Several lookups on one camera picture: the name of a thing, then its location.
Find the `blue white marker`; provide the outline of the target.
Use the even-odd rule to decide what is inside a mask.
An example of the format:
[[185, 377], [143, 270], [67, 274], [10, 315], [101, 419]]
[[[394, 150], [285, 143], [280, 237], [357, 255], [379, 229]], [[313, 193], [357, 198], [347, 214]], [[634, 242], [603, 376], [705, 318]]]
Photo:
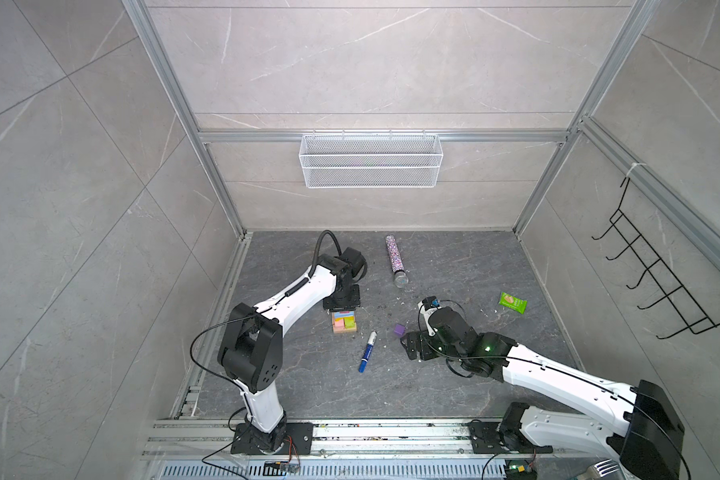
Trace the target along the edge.
[[369, 363], [369, 360], [370, 360], [370, 357], [371, 357], [371, 354], [372, 354], [372, 351], [373, 351], [373, 348], [374, 348], [376, 339], [377, 339], [377, 332], [376, 332], [376, 331], [372, 331], [372, 332], [370, 333], [370, 335], [369, 335], [369, 338], [368, 338], [368, 341], [367, 341], [367, 343], [366, 343], [366, 346], [365, 346], [363, 355], [362, 355], [361, 360], [360, 360], [360, 364], [359, 364], [359, 366], [358, 366], [358, 372], [359, 372], [359, 373], [364, 373], [364, 372], [365, 372], [365, 370], [366, 370], [366, 368], [367, 368], [367, 365], [368, 365], [368, 363]]

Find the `light blue block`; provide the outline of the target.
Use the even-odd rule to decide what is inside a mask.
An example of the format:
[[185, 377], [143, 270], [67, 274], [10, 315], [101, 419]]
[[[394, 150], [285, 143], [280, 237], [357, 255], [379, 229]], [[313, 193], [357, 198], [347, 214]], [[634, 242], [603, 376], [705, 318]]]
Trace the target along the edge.
[[338, 311], [332, 312], [331, 315], [334, 320], [340, 318], [355, 318], [355, 311]]

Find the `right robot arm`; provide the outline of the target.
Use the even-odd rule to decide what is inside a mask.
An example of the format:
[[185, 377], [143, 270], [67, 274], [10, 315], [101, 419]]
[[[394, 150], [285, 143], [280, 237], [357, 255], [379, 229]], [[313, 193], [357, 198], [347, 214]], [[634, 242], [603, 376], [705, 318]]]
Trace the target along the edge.
[[412, 360], [445, 360], [462, 378], [491, 378], [567, 407], [543, 412], [523, 402], [506, 411], [497, 433], [510, 451], [562, 447], [617, 461], [638, 479], [692, 476], [682, 447], [685, 427], [664, 389], [589, 375], [496, 332], [477, 332], [434, 297], [420, 302], [418, 330], [403, 334]]

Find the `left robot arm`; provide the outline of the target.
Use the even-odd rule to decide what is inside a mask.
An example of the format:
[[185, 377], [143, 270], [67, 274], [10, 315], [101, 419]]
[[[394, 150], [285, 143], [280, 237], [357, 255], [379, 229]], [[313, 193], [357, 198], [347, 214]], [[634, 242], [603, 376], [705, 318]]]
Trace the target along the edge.
[[359, 307], [358, 282], [366, 272], [367, 261], [354, 248], [338, 256], [321, 254], [315, 265], [269, 299], [233, 308], [217, 362], [241, 390], [247, 419], [256, 430], [270, 434], [286, 417], [275, 380], [282, 371], [288, 330], [317, 304], [329, 311]]

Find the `glitter sprinkle tube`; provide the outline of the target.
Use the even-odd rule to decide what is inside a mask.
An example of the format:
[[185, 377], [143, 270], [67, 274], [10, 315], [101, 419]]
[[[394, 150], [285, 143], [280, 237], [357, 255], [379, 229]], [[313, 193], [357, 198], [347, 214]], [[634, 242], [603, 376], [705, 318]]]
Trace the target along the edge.
[[387, 247], [388, 257], [390, 260], [391, 269], [393, 272], [393, 280], [396, 287], [404, 288], [409, 280], [405, 267], [402, 261], [402, 257], [397, 245], [396, 238], [393, 235], [387, 235], [385, 237], [385, 243]]

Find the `green circuit board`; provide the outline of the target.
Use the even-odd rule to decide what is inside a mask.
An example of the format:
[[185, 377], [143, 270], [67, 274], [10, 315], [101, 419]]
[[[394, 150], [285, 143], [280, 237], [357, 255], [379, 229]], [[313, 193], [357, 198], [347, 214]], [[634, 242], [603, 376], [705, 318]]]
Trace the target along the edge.
[[537, 479], [537, 472], [534, 467], [530, 463], [520, 460], [508, 461], [505, 465], [504, 474], [506, 480]]

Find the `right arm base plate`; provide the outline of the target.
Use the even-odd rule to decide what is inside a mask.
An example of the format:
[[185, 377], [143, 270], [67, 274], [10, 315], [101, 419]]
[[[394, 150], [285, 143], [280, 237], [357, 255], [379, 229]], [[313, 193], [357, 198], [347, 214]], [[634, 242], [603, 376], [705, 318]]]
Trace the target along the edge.
[[519, 430], [503, 427], [500, 422], [472, 420], [466, 424], [468, 439], [475, 454], [520, 453], [551, 454], [552, 446], [532, 443]]

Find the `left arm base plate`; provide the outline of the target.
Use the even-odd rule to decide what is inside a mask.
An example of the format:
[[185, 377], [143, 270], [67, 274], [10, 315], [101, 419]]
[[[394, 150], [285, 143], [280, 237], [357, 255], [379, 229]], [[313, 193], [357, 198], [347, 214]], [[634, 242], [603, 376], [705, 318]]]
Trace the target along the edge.
[[270, 433], [265, 433], [247, 423], [235, 427], [232, 454], [247, 455], [307, 455], [311, 452], [314, 438], [313, 423], [280, 423]]

